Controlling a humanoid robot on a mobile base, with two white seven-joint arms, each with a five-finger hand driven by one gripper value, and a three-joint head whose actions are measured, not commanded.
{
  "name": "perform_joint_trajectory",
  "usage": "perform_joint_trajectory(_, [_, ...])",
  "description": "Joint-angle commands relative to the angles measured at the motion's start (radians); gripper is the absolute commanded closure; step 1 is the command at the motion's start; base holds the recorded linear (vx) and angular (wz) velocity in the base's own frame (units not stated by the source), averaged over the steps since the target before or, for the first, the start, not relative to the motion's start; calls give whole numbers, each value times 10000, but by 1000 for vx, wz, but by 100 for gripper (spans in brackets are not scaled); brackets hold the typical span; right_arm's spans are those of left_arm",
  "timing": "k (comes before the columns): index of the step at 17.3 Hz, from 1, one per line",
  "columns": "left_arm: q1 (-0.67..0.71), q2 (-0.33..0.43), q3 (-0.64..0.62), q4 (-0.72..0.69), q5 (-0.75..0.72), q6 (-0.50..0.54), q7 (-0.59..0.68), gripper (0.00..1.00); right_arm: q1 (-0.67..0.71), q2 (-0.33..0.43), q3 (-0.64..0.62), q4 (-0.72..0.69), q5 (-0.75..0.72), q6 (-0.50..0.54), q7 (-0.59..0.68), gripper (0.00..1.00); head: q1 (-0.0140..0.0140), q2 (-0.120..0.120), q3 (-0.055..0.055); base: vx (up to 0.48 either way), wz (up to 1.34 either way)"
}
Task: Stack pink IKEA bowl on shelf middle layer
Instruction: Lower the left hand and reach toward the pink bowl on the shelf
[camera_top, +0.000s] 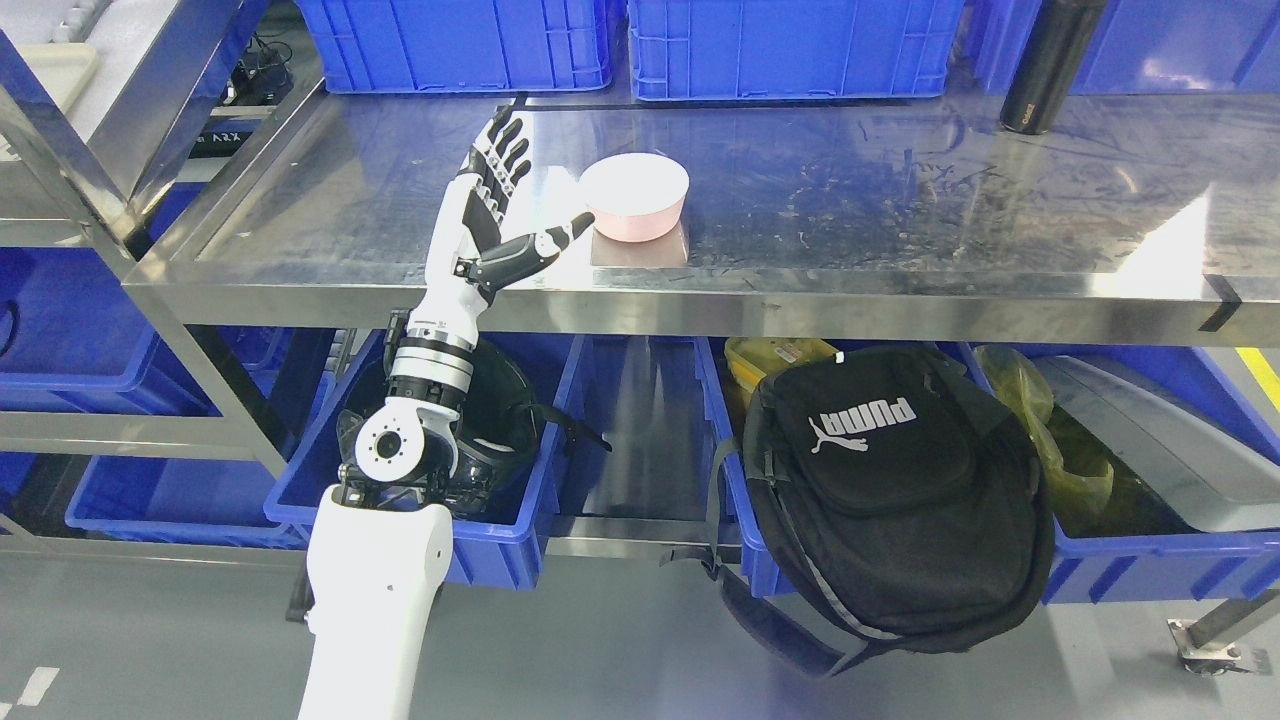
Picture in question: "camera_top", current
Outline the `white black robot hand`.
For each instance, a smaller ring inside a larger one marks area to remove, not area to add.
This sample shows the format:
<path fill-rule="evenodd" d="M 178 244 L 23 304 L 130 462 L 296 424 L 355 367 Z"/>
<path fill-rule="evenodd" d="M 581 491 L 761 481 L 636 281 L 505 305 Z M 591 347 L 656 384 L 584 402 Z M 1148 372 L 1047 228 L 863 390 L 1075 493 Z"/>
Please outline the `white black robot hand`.
<path fill-rule="evenodd" d="M 509 204 L 532 169 L 530 140 L 515 106 L 500 106 L 470 143 L 445 187 L 424 268 L 425 295 L 410 311 L 412 332 L 465 334 L 506 287 L 540 273 L 593 225 L 590 211 L 512 240 L 502 236 Z"/>

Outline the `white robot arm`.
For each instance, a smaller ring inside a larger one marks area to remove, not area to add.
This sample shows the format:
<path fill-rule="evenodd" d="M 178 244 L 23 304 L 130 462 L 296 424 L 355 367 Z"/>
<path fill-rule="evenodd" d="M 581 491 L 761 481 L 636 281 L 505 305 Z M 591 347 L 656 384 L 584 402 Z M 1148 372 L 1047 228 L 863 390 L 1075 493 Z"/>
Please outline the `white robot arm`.
<path fill-rule="evenodd" d="M 347 459 L 317 506 L 306 570 L 314 634 L 301 719 L 406 719 L 453 518 L 422 500 L 460 465 L 456 427 L 474 375 L 475 316 L 407 315 L 390 337 L 383 380 L 344 410 Z M 408 506 L 407 500 L 421 500 Z"/>

